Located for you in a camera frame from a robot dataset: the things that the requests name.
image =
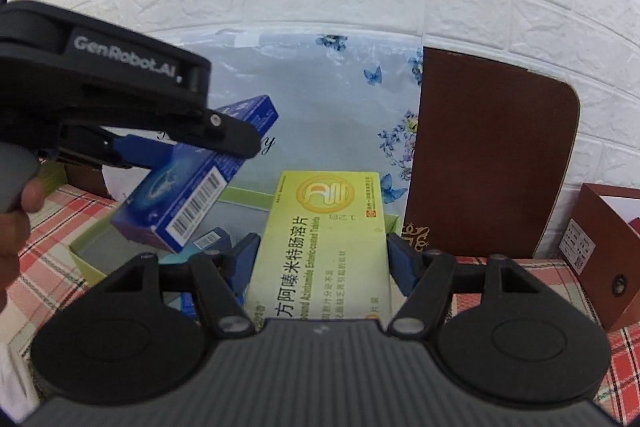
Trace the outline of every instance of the small teal box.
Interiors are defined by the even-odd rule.
[[[278,119],[267,95],[216,111],[251,123],[264,136]],[[178,143],[113,214],[111,224],[131,241],[173,252],[187,244],[244,160]]]

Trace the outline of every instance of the bolt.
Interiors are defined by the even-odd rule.
[[[218,322],[218,326],[225,333],[242,333],[251,327],[251,322],[246,317],[231,315],[222,317]]]
[[[611,290],[613,292],[613,295],[615,295],[616,297],[620,297],[626,290],[626,277],[624,275],[617,275],[613,279]]]
[[[396,333],[402,333],[403,335],[416,335],[424,330],[424,322],[414,317],[402,317],[394,320],[392,327]]]

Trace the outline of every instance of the logo on medicine box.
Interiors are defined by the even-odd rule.
[[[316,176],[298,187],[296,199],[306,210],[330,214],[344,210],[353,202],[353,185],[338,176]]]

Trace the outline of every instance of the black circular pad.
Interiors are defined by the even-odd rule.
[[[96,289],[33,340],[31,360],[49,391],[83,403],[133,403],[174,389],[196,370],[205,352],[196,322],[158,294]]]
[[[596,393],[610,353],[599,329],[564,301],[510,295],[453,317],[437,348],[471,391],[520,407],[552,407]]]

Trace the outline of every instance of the label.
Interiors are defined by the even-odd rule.
[[[235,48],[255,48],[260,44],[260,33],[238,33],[234,39]]]
[[[121,41],[84,28],[76,28],[66,45],[65,55],[85,55],[97,60],[110,60],[139,70],[182,81],[178,61],[142,46]]]
[[[193,245],[198,248],[198,250],[205,250],[205,248],[210,247],[219,239],[220,236],[214,230],[211,230],[211,232],[206,233],[199,238],[199,240],[194,241]]]
[[[213,203],[226,187],[217,167],[213,167],[166,227],[167,233],[183,247]]]
[[[596,244],[578,223],[571,219],[560,242],[560,251],[578,275],[582,273],[595,248]]]

